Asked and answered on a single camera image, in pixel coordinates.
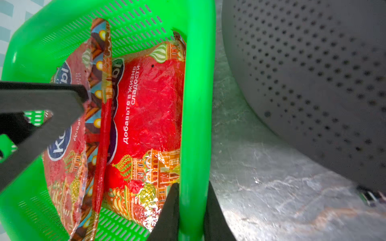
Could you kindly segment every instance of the white text on wrapper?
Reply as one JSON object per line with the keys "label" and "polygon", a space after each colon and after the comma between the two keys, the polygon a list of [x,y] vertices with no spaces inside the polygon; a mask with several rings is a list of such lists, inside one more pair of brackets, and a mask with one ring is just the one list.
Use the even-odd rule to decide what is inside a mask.
{"label": "white text on wrapper", "polygon": [[125,125],[123,126],[123,131],[124,131],[123,142],[126,144],[129,143],[127,131],[129,130],[130,105],[135,105],[135,96],[137,95],[137,90],[138,90],[138,78],[139,78],[139,65],[134,66],[133,70],[131,71],[130,85],[129,85],[129,90],[127,92]]}

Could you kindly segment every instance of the red candy wrapper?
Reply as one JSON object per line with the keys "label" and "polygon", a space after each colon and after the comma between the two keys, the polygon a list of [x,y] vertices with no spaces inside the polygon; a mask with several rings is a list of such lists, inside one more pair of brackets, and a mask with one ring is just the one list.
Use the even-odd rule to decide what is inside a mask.
{"label": "red candy wrapper", "polygon": [[[74,241],[94,240],[97,230],[111,126],[111,67],[109,23],[95,19],[90,39],[52,78],[57,84],[82,84],[91,97],[84,115],[43,153],[50,197]],[[46,111],[44,120],[51,115]]]}
{"label": "red candy wrapper", "polygon": [[175,38],[114,59],[112,68],[105,197],[110,209],[150,231],[179,182],[186,46]]}

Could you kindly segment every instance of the green plastic basket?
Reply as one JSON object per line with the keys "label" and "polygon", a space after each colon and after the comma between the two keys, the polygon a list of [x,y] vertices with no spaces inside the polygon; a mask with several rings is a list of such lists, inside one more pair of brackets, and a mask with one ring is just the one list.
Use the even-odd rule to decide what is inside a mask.
{"label": "green plastic basket", "polygon": [[[111,24],[113,57],[172,39],[187,42],[183,101],[180,240],[203,235],[211,157],[211,112],[215,57],[213,0],[53,0],[13,35],[3,66],[3,81],[49,82],[56,67],[90,35],[91,20]],[[31,110],[31,122],[42,124]],[[0,138],[0,150],[12,154]],[[49,198],[41,158],[0,195],[0,219],[11,240],[67,240],[68,234]],[[106,209],[97,240],[146,240],[149,232]]]}

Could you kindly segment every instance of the plastic packaging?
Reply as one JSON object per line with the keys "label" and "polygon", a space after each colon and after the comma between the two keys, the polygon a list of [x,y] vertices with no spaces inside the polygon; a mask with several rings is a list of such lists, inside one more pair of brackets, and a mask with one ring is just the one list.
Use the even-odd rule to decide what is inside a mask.
{"label": "plastic packaging", "polygon": [[[90,94],[85,114],[43,153],[48,191],[71,240],[93,240],[97,230],[110,135],[111,66],[109,23],[98,18],[90,39],[52,78],[56,84],[84,85]],[[45,121],[51,115],[46,111]]]}
{"label": "plastic packaging", "polygon": [[113,121],[105,191],[109,207],[148,230],[179,182],[185,43],[113,61]]}
{"label": "plastic packaging", "polygon": [[[171,39],[172,29],[178,30],[187,41],[180,158],[179,237],[181,240],[201,240],[211,159],[215,2],[51,1],[13,34],[1,79],[49,82],[56,68],[89,38],[94,16],[114,21],[114,24],[111,23],[111,31],[115,32],[112,38],[113,57],[141,51],[165,41],[166,38]],[[34,118],[35,114],[40,115],[32,112],[32,123],[42,124],[39,118]],[[11,145],[4,144],[5,146],[0,142],[3,153],[4,148],[11,149]],[[51,199],[47,196],[43,163],[38,158],[0,195],[0,219],[11,240],[68,239],[67,232],[58,222],[59,216],[56,215]],[[99,239],[111,237],[110,240],[122,240],[128,237],[128,240],[146,240],[148,232],[143,231],[142,227],[138,228],[136,224],[126,222],[123,218],[116,218],[114,213],[102,208],[101,225],[97,232]]]}

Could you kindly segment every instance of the brand logo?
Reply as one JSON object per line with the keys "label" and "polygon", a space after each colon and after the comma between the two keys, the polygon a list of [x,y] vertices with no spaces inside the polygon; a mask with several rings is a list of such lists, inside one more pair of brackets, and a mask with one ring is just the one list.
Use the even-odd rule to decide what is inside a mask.
{"label": "brand logo", "polygon": [[67,61],[63,63],[61,67],[56,71],[55,74],[56,84],[71,84],[71,70],[67,64]]}
{"label": "brand logo", "polygon": [[[55,74],[56,84],[71,84],[71,70],[67,64],[67,61],[58,68]],[[64,133],[56,139],[54,143],[47,147],[48,156],[54,162],[60,160],[66,153],[68,144],[71,140],[72,127],[67,128]]]}
{"label": "brand logo", "polygon": [[108,154],[110,159],[107,164],[113,160],[115,153],[117,152],[117,142],[118,142],[118,130],[115,125],[114,117],[118,109],[118,83],[121,81],[123,72],[125,71],[124,60],[119,58],[113,61],[112,68],[112,82],[113,82],[113,102],[112,102],[112,113],[113,119],[111,121],[111,130],[110,130],[110,146],[108,147]]}
{"label": "brand logo", "polygon": [[72,127],[67,128],[54,143],[47,147],[48,156],[54,162],[62,159],[71,140]]}

